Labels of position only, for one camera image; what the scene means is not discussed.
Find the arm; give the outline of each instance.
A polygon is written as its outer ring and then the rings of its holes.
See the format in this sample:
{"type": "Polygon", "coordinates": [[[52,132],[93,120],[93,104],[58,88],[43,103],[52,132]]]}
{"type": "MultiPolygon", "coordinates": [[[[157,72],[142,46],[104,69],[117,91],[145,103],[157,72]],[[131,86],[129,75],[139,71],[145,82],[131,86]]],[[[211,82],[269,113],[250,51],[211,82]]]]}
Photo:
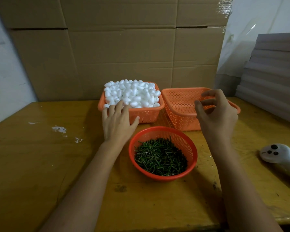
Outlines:
{"type": "Polygon", "coordinates": [[[231,145],[237,111],[221,90],[210,90],[202,96],[215,96],[195,102],[197,118],[217,165],[231,231],[282,232],[240,165],[231,145]],[[216,107],[203,110],[205,105],[216,107]]]}
{"type": "Polygon", "coordinates": [[[139,117],[129,124],[129,106],[121,108],[122,101],[109,107],[109,116],[103,110],[104,143],[40,232],[94,231],[110,171],[139,124],[139,117]]]}

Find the basket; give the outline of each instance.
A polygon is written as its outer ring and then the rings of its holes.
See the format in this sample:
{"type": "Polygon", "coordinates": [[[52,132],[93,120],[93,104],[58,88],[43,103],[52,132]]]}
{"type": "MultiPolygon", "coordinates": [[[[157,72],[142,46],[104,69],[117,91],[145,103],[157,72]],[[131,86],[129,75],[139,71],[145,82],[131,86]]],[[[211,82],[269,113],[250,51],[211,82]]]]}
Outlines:
{"type": "MultiPolygon", "coordinates": [[[[165,110],[174,126],[181,131],[201,130],[199,120],[196,118],[197,113],[194,109],[195,100],[205,100],[213,97],[202,97],[201,94],[209,88],[172,88],[161,91],[165,102],[165,110]]],[[[228,100],[229,104],[241,112],[239,106],[228,100]]]]}
{"type": "Polygon", "coordinates": [[[132,164],[146,176],[160,182],[169,182],[169,181],[173,181],[175,179],[181,178],[193,170],[193,168],[195,167],[195,164],[197,163],[198,152],[193,141],[183,132],[180,132],[179,130],[169,128],[169,127],[154,126],[154,127],[150,127],[150,128],[147,128],[138,132],[131,139],[130,144],[129,144],[129,157],[132,161],[132,164]],[[135,162],[134,160],[135,148],[141,145],[140,142],[145,142],[145,141],[148,141],[150,139],[155,139],[155,138],[169,138],[170,136],[175,146],[178,149],[182,150],[182,153],[187,158],[188,166],[185,172],[182,172],[178,175],[173,175],[173,176],[159,176],[159,175],[151,174],[145,171],[135,162]]]}
{"type": "MultiPolygon", "coordinates": [[[[155,89],[159,90],[158,85],[155,83],[155,89]]],[[[100,97],[100,101],[98,103],[98,110],[102,111],[104,108],[105,102],[105,96],[104,91],[100,97]]],[[[130,108],[129,109],[129,118],[130,118],[130,124],[132,124],[136,117],[140,117],[139,123],[145,124],[145,123],[153,123],[158,119],[158,115],[161,109],[164,108],[164,101],[162,99],[162,95],[159,96],[159,107],[152,107],[152,108],[130,108]]]]}

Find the pile of green stems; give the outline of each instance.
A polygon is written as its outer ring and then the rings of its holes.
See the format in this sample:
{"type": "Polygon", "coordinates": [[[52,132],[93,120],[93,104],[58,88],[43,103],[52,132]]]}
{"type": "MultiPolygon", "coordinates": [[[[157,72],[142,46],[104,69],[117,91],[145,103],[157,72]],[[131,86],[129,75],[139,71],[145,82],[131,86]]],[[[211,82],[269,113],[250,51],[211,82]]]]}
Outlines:
{"type": "Polygon", "coordinates": [[[172,176],[184,172],[187,159],[170,138],[151,139],[136,148],[135,161],[145,171],[160,175],[172,176]]]}

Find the yellow table surface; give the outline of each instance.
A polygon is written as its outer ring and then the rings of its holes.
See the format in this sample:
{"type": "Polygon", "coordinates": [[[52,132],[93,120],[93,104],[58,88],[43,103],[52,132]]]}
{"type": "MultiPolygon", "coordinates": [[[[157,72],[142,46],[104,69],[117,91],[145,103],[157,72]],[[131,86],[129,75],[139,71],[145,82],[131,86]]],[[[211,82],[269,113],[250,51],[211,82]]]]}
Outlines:
{"type": "MultiPolygon", "coordinates": [[[[280,224],[290,223],[290,177],[262,162],[271,143],[290,147],[290,123],[238,98],[233,145],[280,224]]],[[[103,142],[98,101],[35,102],[0,123],[0,231],[33,231],[68,192],[103,142]],[[53,127],[64,127],[66,132],[53,127]]],[[[165,111],[154,124],[172,126],[165,111]]],[[[198,162],[187,176],[159,183],[140,173],[127,144],[108,179],[96,231],[190,231],[226,222],[217,168],[201,131],[185,132],[198,162]]]]}

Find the pile of white foam pieces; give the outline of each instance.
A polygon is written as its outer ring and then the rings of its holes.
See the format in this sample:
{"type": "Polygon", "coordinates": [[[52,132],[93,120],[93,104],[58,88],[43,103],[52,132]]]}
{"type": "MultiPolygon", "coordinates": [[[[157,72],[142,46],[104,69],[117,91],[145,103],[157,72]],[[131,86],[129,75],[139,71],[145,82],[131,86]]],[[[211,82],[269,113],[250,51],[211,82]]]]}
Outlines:
{"type": "Polygon", "coordinates": [[[132,108],[159,107],[159,96],[161,92],[155,89],[155,83],[143,82],[141,80],[110,81],[105,85],[104,107],[116,105],[120,100],[132,108]]]}

